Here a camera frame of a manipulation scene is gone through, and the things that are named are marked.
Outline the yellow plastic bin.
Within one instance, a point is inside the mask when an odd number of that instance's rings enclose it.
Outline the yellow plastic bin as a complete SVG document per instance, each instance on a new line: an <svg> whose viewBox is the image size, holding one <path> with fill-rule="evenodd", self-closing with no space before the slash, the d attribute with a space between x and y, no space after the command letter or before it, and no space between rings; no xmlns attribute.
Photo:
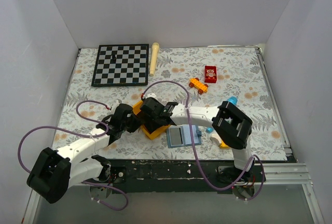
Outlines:
<svg viewBox="0 0 332 224"><path fill-rule="evenodd" d="M135 105L133 105L133 113L138 116L138 114L141 112L140 107L142 106L143 101L140 100L138 101ZM157 128L156 130L154 130L152 133L150 133L147 129L147 127L145 127L144 124L142 124L140 126L140 129L144 132L144 134L150 139L153 140L155 138L157 138L158 136L160 136L162 133L164 133L168 128L170 127L170 125L166 125L166 126L161 126L159 128Z"/></svg>

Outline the black VIP card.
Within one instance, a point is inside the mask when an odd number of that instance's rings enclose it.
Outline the black VIP card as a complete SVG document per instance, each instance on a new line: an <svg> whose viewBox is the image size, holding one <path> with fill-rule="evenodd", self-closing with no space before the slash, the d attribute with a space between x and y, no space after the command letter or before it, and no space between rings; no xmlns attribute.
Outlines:
<svg viewBox="0 0 332 224"><path fill-rule="evenodd" d="M180 128L169 129L170 144L172 146L182 145L182 136Z"/></svg>

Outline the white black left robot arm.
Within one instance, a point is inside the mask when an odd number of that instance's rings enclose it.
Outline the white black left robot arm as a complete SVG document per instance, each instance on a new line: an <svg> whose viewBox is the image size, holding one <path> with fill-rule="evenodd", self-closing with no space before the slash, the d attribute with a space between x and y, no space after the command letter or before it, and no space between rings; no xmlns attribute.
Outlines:
<svg viewBox="0 0 332 224"><path fill-rule="evenodd" d="M68 188L94 179L105 183L111 175L111 162L96 152L121 138L123 132L135 132L141 120L127 104L119 104L89 134L58 149L49 147L39 154L27 185L47 202L59 201Z"/></svg>

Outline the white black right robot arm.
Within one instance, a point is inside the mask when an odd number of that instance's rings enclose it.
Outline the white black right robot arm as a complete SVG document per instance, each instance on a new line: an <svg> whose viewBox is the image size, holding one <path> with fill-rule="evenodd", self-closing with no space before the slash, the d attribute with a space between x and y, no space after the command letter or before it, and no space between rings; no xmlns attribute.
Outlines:
<svg viewBox="0 0 332 224"><path fill-rule="evenodd" d="M150 133L167 125L192 124L213 128L232 150L236 178L246 181L253 176L253 161L250 160L253 122L232 102L223 101L214 107L189 107L177 102L162 105L155 98L147 97L137 115Z"/></svg>

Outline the orange toy car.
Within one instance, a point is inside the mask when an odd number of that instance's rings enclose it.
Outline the orange toy car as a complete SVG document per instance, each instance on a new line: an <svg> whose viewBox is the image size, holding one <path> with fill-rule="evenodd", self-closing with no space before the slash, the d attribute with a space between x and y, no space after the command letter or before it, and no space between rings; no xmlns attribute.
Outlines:
<svg viewBox="0 0 332 224"><path fill-rule="evenodd" d="M191 88L196 88L198 90L198 94L204 94L208 91L208 85L202 83L199 78L190 78L189 86Z"/></svg>

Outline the black white chessboard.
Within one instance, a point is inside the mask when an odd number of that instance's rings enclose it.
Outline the black white chessboard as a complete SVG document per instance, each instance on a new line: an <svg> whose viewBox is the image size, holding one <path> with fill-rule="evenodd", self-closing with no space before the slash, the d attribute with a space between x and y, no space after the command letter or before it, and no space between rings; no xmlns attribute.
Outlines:
<svg viewBox="0 0 332 224"><path fill-rule="evenodd" d="M94 66L93 87L146 86L149 44L100 45Z"/></svg>

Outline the floral patterned table mat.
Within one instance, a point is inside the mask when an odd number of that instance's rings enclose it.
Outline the floral patterned table mat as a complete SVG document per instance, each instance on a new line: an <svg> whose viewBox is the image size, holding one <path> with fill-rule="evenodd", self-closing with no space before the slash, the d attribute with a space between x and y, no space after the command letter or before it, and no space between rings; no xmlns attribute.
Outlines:
<svg viewBox="0 0 332 224"><path fill-rule="evenodd" d="M60 115L60 128L89 133L94 121L108 114L103 104L119 101L134 105L144 91L154 93L162 104L179 102L199 107L218 106L235 96L237 106L253 121L252 153L264 161L287 159L285 137L255 48L161 48L155 75L141 87L93 87L97 53L97 49L80 51ZM217 67L216 83L204 82L206 65ZM190 78L207 84L207 93L198 94L196 88L191 88Z"/></svg>

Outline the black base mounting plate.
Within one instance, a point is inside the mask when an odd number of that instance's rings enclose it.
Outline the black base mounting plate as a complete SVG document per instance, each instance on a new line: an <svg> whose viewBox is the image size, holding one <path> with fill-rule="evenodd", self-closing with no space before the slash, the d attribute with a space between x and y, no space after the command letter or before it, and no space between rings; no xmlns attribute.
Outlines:
<svg viewBox="0 0 332 224"><path fill-rule="evenodd" d="M216 187L225 187L231 184L241 173L241 170L231 165L231 161L200 161L208 181ZM204 181L195 161L166 161L147 160L129 161L112 160L111 166L102 169L101 181L99 178L86 178L83 181L95 183L100 187L109 185L127 193L134 192L209 192L213 191ZM65 169L59 175L48 175L46 183L50 186L50 196L61 198L70 179L69 170ZM262 169L256 160L251 172L244 173L238 186L252 186L261 183Z"/></svg>

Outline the white curved toy piece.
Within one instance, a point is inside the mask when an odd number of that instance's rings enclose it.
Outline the white curved toy piece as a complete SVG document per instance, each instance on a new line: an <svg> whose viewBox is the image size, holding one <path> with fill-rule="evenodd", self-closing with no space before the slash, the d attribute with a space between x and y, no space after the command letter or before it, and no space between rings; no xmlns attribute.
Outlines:
<svg viewBox="0 0 332 224"><path fill-rule="evenodd" d="M210 135L210 140L215 142L217 145L220 145L222 143L222 139L216 133Z"/></svg>

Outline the cream wooden pestle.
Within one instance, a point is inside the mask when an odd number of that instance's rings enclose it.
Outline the cream wooden pestle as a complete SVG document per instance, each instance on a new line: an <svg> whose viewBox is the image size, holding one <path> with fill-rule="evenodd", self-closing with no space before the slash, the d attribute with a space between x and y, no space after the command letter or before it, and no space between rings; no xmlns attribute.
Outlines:
<svg viewBox="0 0 332 224"><path fill-rule="evenodd" d="M155 74L158 52L159 52L159 44L153 43L151 47L151 61L149 67L150 76L154 76Z"/></svg>

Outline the red owl toy block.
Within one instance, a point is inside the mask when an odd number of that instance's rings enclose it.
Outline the red owl toy block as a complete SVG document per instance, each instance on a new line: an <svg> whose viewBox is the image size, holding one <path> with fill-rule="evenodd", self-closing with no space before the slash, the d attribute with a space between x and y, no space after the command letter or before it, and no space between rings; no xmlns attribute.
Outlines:
<svg viewBox="0 0 332 224"><path fill-rule="evenodd" d="M217 67L206 65L204 67L204 82L216 83L217 82Z"/></svg>

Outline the yellow toy window brick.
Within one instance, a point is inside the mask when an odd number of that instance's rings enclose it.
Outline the yellow toy window brick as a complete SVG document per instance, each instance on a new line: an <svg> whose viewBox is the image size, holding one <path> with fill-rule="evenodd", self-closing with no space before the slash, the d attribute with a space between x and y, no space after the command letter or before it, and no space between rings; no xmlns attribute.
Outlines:
<svg viewBox="0 0 332 224"><path fill-rule="evenodd" d="M219 143L219 148L220 148L220 149L227 149L227 148L229 148L229 146L226 145L223 141L220 141L220 143Z"/></svg>

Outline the cyan plastic marker tube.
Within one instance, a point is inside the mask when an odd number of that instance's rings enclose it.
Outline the cyan plastic marker tube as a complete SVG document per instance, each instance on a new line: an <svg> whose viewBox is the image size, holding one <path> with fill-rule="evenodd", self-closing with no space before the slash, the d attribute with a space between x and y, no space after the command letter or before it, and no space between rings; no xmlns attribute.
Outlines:
<svg viewBox="0 0 332 224"><path fill-rule="evenodd" d="M231 96L227 101L231 102L233 105L236 105L238 102L238 99L235 96ZM214 128L206 128L206 132L212 133L212 132L214 132Z"/></svg>

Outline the aluminium frame rail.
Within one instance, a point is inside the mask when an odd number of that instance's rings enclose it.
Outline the aluminium frame rail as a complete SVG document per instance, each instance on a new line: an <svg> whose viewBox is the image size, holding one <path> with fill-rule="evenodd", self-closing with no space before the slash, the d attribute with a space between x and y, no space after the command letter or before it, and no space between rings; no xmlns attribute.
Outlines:
<svg viewBox="0 0 332 224"><path fill-rule="evenodd" d="M237 179L237 171L231 161L201 161L208 181L216 187L224 187ZM112 160L110 179L113 184L130 180L203 180L196 162L187 160ZM304 164L255 162L250 172L244 173L238 185L254 185L264 181L271 184L306 184L310 176Z"/></svg>

